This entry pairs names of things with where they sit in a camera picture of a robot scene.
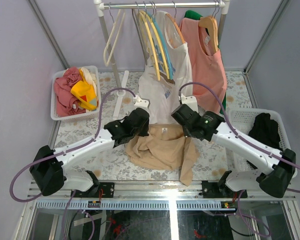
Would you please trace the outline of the beige t shirt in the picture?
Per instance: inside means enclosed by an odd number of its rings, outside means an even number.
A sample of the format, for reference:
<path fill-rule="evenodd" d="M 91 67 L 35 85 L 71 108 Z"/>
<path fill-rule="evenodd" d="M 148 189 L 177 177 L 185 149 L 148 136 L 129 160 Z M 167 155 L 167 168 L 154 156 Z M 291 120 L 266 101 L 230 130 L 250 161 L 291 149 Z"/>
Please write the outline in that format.
<path fill-rule="evenodd" d="M 179 180 L 189 186 L 193 165 L 200 154 L 191 137 L 186 137 L 178 124 L 151 124 L 148 135 L 136 135 L 125 147 L 133 164 L 153 170 L 180 169 Z"/>

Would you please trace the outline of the blue hanger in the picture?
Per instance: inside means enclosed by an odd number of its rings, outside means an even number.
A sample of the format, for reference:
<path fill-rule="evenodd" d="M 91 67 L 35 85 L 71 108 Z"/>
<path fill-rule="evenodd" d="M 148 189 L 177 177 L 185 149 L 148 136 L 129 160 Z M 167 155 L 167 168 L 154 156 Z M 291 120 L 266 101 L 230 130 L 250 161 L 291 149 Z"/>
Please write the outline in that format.
<path fill-rule="evenodd" d="M 151 17 L 156 29 L 155 32 L 157 34 L 157 39 L 155 40 L 155 48 L 157 51 L 160 74 L 165 76 L 167 80 L 171 80 L 173 78 L 173 69 L 162 28 L 159 27 L 159 24 L 156 20 L 156 14 L 150 14 L 148 12 L 147 14 Z"/>

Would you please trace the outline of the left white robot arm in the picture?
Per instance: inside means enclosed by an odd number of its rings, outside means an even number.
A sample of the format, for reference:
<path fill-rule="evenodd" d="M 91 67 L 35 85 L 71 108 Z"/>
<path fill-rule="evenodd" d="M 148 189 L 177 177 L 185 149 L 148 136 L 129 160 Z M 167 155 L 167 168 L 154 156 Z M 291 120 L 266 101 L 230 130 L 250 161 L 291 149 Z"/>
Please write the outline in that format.
<path fill-rule="evenodd" d="M 97 197 L 101 184 L 96 175 L 90 170 L 78 172 L 72 167 L 103 151 L 127 144 L 135 136 L 147 136 L 149 119 L 149 113 L 138 107 L 123 119 L 107 123 L 96 136 L 56 149 L 41 147 L 29 169 L 41 195 L 47 197 L 70 189 L 76 198 Z"/>

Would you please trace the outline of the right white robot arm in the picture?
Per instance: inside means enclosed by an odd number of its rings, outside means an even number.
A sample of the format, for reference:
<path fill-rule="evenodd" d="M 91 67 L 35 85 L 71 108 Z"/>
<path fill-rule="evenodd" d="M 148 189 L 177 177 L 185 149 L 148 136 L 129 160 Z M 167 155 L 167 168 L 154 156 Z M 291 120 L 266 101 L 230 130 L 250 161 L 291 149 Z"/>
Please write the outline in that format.
<path fill-rule="evenodd" d="M 242 190 L 261 189 L 266 194 L 282 198 L 295 174 L 296 153 L 281 151 L 236 130 L 222 116 L 207 111 L 203 115 L 188 105 L 179 105 L 171 114 L 182 126 L 186 137 L 214 142 L 251 162 L 250 171 L 226 171 L 218 181 L 218 192 L 231 197 Z"/>

